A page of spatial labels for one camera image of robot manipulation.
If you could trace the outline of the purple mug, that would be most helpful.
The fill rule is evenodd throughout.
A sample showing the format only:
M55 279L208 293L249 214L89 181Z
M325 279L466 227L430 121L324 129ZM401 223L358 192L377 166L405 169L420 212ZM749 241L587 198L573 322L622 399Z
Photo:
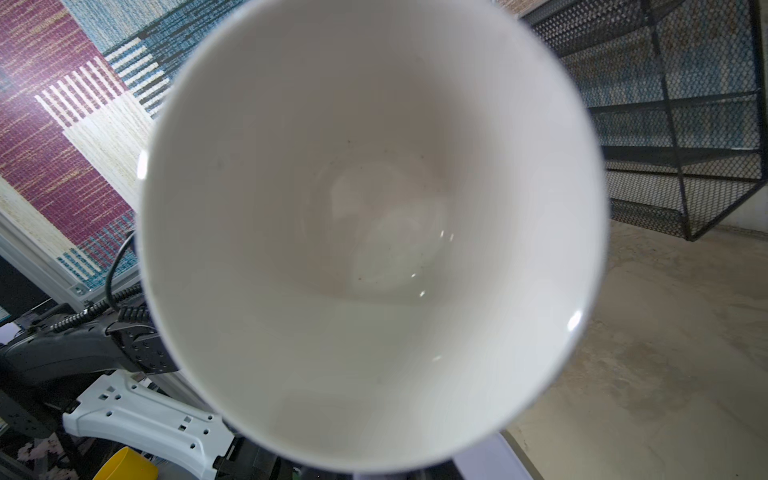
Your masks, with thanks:
M266 449L440 463L557 377L603 277L592 121L489 1L250 1L174 80L137 168L173 360Z

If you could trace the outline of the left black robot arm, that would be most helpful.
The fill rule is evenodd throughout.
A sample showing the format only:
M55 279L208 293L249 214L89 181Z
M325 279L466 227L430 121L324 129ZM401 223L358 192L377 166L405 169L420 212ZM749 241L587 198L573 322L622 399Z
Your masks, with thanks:
M140 284L74 312L60 304L1 348L1 418L17 432L55 436L77 478L91 477L75 438L132 446L199 479L248 479L248 448L223 419L133 379L177 371Z

